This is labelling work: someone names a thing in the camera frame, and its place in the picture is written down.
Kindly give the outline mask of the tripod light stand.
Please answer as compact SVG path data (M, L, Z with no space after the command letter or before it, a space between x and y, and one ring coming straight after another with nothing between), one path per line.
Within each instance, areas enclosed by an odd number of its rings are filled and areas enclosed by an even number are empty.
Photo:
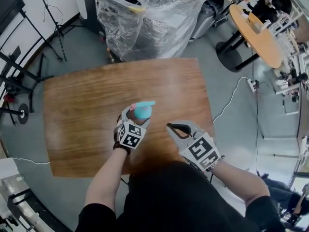
M66 54L65 54L65 49L64 49L64 36L69 33L71 30L73 30L74 28L83 28L84 26L83 25L76 25L76 24L72 24L70 22L68 23L65 23L65 24L62 24L64 22L64 14L62 13L62 11L54 6L54 5L50 5L48 0L42 0L43 4L44 4L44 7L43 7L43 20L45 20L46 18L46 15L49 15L49 17L51 18L55 28L54 28L54 32L51 36L51 40L55 37L58 38L58 41L59 41L59 44L60 44L60 48L61 48L61 51L62 51L62 55L63 55L63 58L62 57L57 57L57 60L59 62L62 62L63 60L65 60L67 62L67 57L66 57ZM53 14L51 13L50 11L50 8L55 8L57 9L61 16L62 16L62 19L61 19L61 22L58 22L56 21L56 19L54 18Z

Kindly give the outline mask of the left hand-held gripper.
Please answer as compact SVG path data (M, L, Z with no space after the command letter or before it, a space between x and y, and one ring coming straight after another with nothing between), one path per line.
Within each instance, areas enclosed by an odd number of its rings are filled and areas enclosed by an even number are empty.
M121 113L122 125L118 129L119 143L125 147L136 149L146 134L150 124L150 118L138 118L137 124L133 124L131 106L126 107Z

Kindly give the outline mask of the black monitor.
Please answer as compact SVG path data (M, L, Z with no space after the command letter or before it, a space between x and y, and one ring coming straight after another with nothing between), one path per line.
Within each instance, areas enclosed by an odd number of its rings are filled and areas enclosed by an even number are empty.
M24 6L23 0L0 0L0 36Z

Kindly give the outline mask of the person's right forearm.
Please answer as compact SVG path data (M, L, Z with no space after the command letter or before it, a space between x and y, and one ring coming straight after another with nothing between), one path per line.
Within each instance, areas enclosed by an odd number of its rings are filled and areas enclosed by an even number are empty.
M245 170L234 167L227 162L219 161L211 171L225 186L248 206L254 200L270 196L264 181Z

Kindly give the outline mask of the round orange wooden table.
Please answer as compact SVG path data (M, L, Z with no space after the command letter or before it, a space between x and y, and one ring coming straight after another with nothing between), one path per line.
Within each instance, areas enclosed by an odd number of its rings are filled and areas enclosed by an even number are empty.
M262 28L259 34L256 34L252 29L252 24L258 23L263 26L263 23L253 13L249 13L248 17L243 16L243 8L233 4L229 7L229 14L252 49L259 57L273 69L281 66L283 55L281 48L277 43L275 36L267 28Z

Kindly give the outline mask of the black round table base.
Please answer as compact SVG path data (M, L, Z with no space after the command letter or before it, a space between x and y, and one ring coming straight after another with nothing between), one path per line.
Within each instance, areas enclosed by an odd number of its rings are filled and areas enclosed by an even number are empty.
M215 50L218 59L226 69L231 72L240 72L243 68L257 60L259 55L253 54L246 60L242 60L237 48L245 42L245 38L237 30L226 42L217 43Z

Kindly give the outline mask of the plastic-wrapped pallet load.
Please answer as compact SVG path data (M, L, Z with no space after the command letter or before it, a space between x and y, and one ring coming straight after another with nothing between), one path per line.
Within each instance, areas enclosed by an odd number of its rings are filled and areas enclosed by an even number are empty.
M95 0L107 47L122 61L177 58L206 0Z

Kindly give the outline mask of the gray black wheeled machine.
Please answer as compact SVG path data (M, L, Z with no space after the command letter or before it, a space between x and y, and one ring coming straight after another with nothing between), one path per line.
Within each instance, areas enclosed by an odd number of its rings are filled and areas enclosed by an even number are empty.
M216 28L227 21L228 6L223 8L218 4L206 1L203 3L197 17L196 26L191 34L189 42L201 38L211 27Z

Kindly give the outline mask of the person's left forearm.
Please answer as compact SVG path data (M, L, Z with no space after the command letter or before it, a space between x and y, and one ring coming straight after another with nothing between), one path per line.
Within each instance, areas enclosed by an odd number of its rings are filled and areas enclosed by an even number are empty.
M85 196L85 205L102 204L115 211L115 197L118 191L127 151L116 148L92 179Z

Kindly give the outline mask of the black weight plate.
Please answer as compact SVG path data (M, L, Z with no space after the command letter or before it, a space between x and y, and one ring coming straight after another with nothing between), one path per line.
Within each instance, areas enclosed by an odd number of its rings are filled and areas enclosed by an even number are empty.
M19 115L18 115L18 121L20 124L26 124L29 117L29 109L28 106L23 103L19 106Z

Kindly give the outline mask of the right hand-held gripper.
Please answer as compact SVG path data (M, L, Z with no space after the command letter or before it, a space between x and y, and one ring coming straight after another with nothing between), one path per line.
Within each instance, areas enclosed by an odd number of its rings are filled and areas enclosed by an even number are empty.
M193 139L200 127L191 120L175 120L166 125L180 155L202 172L210 172L221 155L207 132Z

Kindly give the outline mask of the white power strip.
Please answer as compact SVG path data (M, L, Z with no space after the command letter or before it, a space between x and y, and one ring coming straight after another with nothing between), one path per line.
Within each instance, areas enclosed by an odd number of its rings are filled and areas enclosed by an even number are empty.
M253 80L253 79L248 79L247 83L252 91L252 93L255 93L259 89L259 81L258 80Z

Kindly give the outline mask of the white black appliance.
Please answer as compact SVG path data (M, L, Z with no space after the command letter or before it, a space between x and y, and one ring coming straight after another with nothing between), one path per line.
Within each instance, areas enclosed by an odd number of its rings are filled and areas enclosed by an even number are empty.
M81 24L93 33L99 34L103 31L101 24L97 20L95 0L76 0Z

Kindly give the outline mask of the light blue plastic bottle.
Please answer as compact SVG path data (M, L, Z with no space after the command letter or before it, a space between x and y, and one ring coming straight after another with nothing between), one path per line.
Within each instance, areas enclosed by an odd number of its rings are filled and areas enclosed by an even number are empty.
M136 108L134 109L135 118L143 120L150 118L151 115L152 115L151 105L136 105Z

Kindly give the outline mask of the person's left hand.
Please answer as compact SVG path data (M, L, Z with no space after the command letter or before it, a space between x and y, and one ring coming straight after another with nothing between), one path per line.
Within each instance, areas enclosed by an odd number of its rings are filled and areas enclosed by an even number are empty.
M121 116L119 116L117 120L116 127L113 131L113 139L114 139L114 145L113 145L113 150L119 147L120 145L120 138L119 138L119 132L118 130L122 127L122 119Z

